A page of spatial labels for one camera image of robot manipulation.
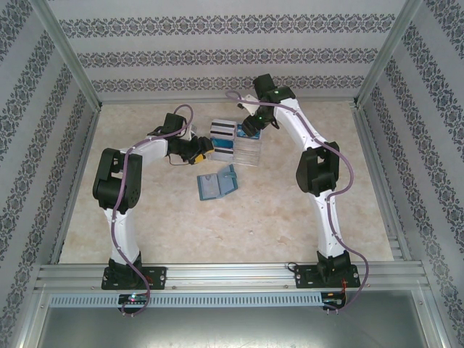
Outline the clear acrylic card stand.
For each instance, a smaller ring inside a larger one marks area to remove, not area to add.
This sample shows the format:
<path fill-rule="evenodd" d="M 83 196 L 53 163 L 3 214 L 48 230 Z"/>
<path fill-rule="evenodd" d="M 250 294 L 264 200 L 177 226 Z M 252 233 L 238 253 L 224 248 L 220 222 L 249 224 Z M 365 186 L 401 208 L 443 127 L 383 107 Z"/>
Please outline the clear acrylic card stand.
<path fill-rule="evenodd" d="M 253 141 L 245 138 L 237 138 L 236 134 L 233 137 L 234 139 L 234 144 L 233 144 L 233 150 L 234 150 L 234 158 L 232 162 L 228 163 L 235 163 L 238 165 L 249 165 L 249 166 L 258 166 L 258 163 L 260 161 L 260 152 L 261 152 L 261 139 L 259 141 Z M 208 155 L 209 160 L 214 160 L 212 158 L 212 153 Z"/>

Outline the blue card holder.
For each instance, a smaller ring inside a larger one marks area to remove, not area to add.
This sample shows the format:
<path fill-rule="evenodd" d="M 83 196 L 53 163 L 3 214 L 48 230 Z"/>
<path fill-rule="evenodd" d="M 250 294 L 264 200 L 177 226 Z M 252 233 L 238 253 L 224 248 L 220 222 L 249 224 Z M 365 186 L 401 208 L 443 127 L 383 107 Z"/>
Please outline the blue card holder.
<path fill-rule="evenodd" d="M 201 201 L 220 199 L 239 188 L 233 165 L 225 166 L 217 173 L 198 175 L 197 185 Z"/>

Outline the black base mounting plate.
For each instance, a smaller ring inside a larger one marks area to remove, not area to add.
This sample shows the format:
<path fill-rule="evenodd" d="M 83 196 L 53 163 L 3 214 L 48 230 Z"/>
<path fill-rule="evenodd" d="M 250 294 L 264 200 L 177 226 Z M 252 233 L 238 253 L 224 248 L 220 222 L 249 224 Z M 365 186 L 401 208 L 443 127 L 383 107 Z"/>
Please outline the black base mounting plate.
<path fill-rule="evenodd" d="M 355 265 L 331 271 L 327 275 L 323 275 L 317 265 L 299 265 L 295 268 L 294 275 L 298 289 L 341 288 L 343 285 L 356 289 L 361 284 Z"/>
<path fill-rule="evenodd" d="M 151 290 L 163 290 L 165 288 L 166 268 L 142 267 L 139 272 L 144 276 Z M 146 289 L 146 284 L 142 277 L 131 267 L 125 266 L 120 270 L 106 267 L 101 288 L 103 290 L 143 290 Z"/>

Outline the grey metal sheet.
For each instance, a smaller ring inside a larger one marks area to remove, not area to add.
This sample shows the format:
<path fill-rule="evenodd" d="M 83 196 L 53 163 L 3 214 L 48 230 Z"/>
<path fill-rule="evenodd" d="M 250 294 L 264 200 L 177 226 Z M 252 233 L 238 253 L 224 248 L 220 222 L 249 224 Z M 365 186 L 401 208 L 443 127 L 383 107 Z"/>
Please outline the grey metal sheet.
<path fill-rule="evenodd" d="M 412 312 L 328 315 L 309 307 L 51 308 L 38 348 L 447 348 Z"/>

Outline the thin aluminium wall rail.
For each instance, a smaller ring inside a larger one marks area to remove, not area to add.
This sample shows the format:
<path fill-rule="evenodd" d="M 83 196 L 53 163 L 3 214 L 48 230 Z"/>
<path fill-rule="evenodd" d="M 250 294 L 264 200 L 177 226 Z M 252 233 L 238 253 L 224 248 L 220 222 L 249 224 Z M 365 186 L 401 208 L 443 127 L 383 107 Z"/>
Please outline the thin aluminium wall rail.
<path fill-rule="evenodd" d="M 349 102 L 355 103 L 354 97 L 322 97 L 322 96 L 303 96 L 298 97 L 299 102 Z M 102 100 L 102 105 L 116 105 L 116 104 L 198 104 L 198 103 L 226 103 L 233 102 L 227 97 L 215 98 L 174 98 L 174 99 L 109 99 Z"/>

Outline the aluminium side rail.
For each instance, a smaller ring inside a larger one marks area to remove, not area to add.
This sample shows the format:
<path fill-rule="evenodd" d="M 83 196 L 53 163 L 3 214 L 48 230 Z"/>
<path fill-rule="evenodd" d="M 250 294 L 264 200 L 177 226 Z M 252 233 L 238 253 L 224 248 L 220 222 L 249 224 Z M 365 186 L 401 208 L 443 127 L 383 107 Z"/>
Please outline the aluminium side rail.
<path fill-rule="evenodd" d="M 352 107 L 352 116 L 360 139 L 360 145 L 365 157 L 366 165 L 373 184 L 373 190 L 381 213 L 386 235 L 395 261 L 412 261 L 413 258 L 407 247 L 405 235 L 394 206 L 389 186 L 384 174 L 381 160 L 365 119 L 363 111 Z"/>
<path fill-rule="evenodd" d="M 75 202 L 78 198 L 78 192 L 85 172 L 86 163 L 88 161 L 89 152 L 91 145 L 94 140 L 94 134 L 99 121 L 99 115 L 102 107 L 98 107 L 92 114 L 90 122 L 88 124 L 85 137 L 82 143 L 82 149 L 79 153 L 79 158 L 73 173 L 72 182 L 70 184 L 70 190 L 68 192 L 64 210 L 61 216 L 61 220 L 58 225 L 56 236 L 54 237 L 54 243 L 51 246 L 51 253 L 46 263 L 48 265 L 56 265 L 59 262 L 60 255 L 62 253 L 62 247 L 65 242 L 67 230 L 70 225 L 70 221 L 73 215 Z"/>

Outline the aluminium mounting rail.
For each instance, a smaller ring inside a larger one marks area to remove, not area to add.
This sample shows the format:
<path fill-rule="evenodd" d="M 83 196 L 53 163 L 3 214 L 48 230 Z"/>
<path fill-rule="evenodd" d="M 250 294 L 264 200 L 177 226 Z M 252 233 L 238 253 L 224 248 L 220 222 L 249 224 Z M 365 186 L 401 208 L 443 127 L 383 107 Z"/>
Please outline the aluminium mounting rail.
<path fill-rule="evenodd" d="M 296 291 L 295 275 L 284 263 L 168 264 L 165 291 Z M 49 293 L 100 292 L 105 265 L 42 265 L 33 284 Z M 372 262 L 366 291 L 429 289 L 419 261 Z"/>

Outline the aluminium frame post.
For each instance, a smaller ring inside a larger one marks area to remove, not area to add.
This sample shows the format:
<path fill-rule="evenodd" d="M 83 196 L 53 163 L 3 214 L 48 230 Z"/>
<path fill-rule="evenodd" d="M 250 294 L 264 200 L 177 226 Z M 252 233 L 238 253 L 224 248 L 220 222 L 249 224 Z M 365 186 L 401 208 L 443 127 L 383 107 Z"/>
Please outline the aluminium frame post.
<path fill-rule="evenodd" d="M 95 88 L 93 87 L 90 79 L 88 78 L 78 55 L 75 53 L 72 45 L 70 44 L 62 26 L 59 24 L 58 19 L 55 17 L 48 4 L 47 0 L 29 0 L 32 8 L 38 15 L 39 20 L 46 29 L 47 33 L 54 42 L 59 54 L 63 58 L 65 64 L 70 69 L 72 76 L 76 80 L 80 90 L 86 97 L 87 102 L 93 109 L 100 110 L 102 102 L 100 101 Z"/>
<path fill-rule="evenodd" d="M 413 20 L 422 3 L 423 0 L 405 0 L 405 3 L 394 21 L 383 46 L 379 50 L 372 67 L 365 76 L 358 94 L 352 102 L 352 106 L 354 108 L 359 108 L 366 103 L 371 91 L 375 87 L 375 84 L 384 71 L 385 66 L 390 60 L 397 45 L 401 41 L 402 36 L 407 30 L 407 27 Z"/>

